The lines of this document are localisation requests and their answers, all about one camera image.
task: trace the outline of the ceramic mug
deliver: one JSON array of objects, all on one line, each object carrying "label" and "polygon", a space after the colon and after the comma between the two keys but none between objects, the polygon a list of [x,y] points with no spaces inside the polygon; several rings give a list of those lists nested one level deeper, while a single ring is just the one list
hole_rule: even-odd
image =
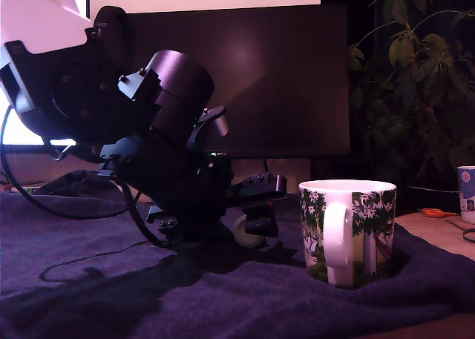
[{"label": "ceramic mug", "polygon": [[318,180],[298,188],[310,275],[343,287],[360,287],[390,276],[395,185]]},{"label": "ceramic mug", "polygon": [[460,166],[457,172],[462,220],[475,224],[475,166]]}]

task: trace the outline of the computer monitor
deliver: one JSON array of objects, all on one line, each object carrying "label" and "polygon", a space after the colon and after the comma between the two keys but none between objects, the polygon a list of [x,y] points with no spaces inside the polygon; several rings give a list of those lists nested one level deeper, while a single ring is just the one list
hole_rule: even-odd
[{"label": "computer monitor", "polygon": [[230,158],[303,158],[350,152],[347,10],[298,5],[136,13],[134,60],[177,50],[214,80],[208,108],[223,105],[229,133],[206,150]]},{"label": "computer monitor", "polygon": [[[90,18],[91,16],[91,0],[74,0],[78,7],[79,13]],[[0,122],[3,121],[5,112],[8,107],[8,100],[2,89],[0,89]],[[5,129],[4,144],[7,145],[8,151],[30,152],[41,151],[41,148],[34,148],[36,145],[43,145],[42,138],[23,125],[15,111],[11,111],[10,117]],[[52,140],[54,145],[71,145],[73,140]]]}]

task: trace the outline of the wooden table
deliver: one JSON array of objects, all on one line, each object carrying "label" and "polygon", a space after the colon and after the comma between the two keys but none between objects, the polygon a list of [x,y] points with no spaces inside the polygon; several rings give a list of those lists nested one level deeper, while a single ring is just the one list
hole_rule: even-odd
[{"label": "wooden table", "polygon": [[464,240],[462,238],[463,230],[450,224],[447,219],[428,218],[422,213],[414,213],[397,217],[396,223],[404,226],[412,235],[426,239],[441,249],[475,260],[475,244]]},{"label": "wooden table", "polygon": [[[463,230],[450,224],[446,218],[427,218],[422,213],[397,217],[396,222],[411,234],[454,254],[462,254],[475,260],[475,244],[463,240]],[[475,314],[458,314],[434,322],[419,324],[390,332],[365,335],[364,339],[401,338],[475,338]]]}]

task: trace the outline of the bolt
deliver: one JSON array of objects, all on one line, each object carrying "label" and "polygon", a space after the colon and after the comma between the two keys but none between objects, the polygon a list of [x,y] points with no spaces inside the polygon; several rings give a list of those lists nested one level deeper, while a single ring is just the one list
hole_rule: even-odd
[{"label": "bolt", "polygon": [[21,55],[23,53],[22,46],[19,46],[19,45],[13,46],[13,53],[16,55]]}]

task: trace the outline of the wheel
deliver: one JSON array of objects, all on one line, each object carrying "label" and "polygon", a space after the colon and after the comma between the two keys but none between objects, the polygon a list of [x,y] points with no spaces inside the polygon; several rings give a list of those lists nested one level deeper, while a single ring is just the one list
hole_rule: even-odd
[{"label": "wheel", "polygon": [[255,248],[262,243],[264,237],[260,235],[252,235],[246,233],[246,216],[243,215],[236,220],[235,227],[232,231],[237,243],[245,248]]}]

